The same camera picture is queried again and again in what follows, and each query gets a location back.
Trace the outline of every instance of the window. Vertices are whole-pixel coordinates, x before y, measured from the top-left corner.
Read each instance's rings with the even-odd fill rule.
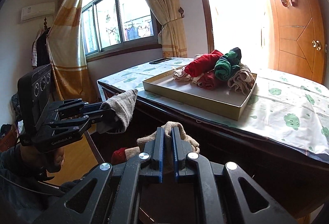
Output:
[[[81,37],[86,55],[157,43],[154,28],[156,19],[145,0],[83,0]]]

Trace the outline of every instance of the red rolled cloth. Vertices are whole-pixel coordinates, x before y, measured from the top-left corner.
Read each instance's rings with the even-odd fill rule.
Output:
[[[124,153],[125,149],[127,149],[127,148],[120,148],[112,154],[112,157],[111,157],[112,165],[122,164],[126,161],[126,155]]]
[[[220,86],[223,83],[226,83],[224,81],[220,81],[215,76],[215,70],[212,70],[210,72],[205,73],[200,77],[198,80],[198,86],[204,89],[213,90],[216,87]]]
[[[211,71],[221,56],[223,56],[223,54],[216,49],[210,54],[203,54],[201,57],[188,64],[185,67],[185,72],[191,77],[197,77],[201,73]]]

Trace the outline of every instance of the silver screw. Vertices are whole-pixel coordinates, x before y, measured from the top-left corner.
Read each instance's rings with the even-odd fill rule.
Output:
[[[236,170],[237,169],[237,164],[234,162],[228,162],[226,163],[226,168],[230,170]]]
[[[99,168],[103,171],[109,170],[111,168],[111,165],[109,163],[102,163]]]
[[[197,159],[199,155],[197,153],[188,153],[187,157],[190,159]]]
[[[146,160],[147,158],[150,157],[150,155],[148,153],[140,153],[138,157],[142,160]]]

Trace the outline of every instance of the wall-mounted air conditioner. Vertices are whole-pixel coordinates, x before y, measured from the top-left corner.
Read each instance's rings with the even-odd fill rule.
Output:
[[[55,2],[43,3],[34,6],[27,6],[22,8],[21,21],[25,22],[37,17],[50,15],[55,13]]]

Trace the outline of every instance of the door knob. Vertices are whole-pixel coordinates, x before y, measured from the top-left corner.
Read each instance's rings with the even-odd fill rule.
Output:
[[[316,50],[318,50],[318,51],[321,50],[321,43],[320,43],[320,41],[314,41],[313,40],[312,44],[313,44],[313,47],[316,48]]]

